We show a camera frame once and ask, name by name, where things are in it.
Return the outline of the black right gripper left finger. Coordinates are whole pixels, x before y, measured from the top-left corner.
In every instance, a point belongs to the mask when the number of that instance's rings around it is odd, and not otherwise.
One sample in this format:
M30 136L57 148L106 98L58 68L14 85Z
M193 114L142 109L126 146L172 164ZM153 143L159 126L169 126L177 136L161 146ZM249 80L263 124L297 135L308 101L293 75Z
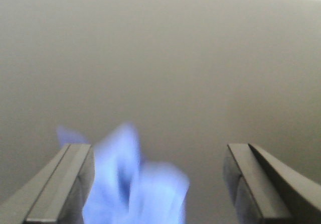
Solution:
M89 144L66 144L1 205L1 223L83 223L95 175Z

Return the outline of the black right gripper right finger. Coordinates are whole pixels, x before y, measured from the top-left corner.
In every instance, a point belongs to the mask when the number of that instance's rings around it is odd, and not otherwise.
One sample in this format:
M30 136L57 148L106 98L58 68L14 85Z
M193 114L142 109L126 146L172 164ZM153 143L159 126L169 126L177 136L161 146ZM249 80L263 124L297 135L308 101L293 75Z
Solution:
M239 223L320 223L320 185L257 145L228 144L223 176Z

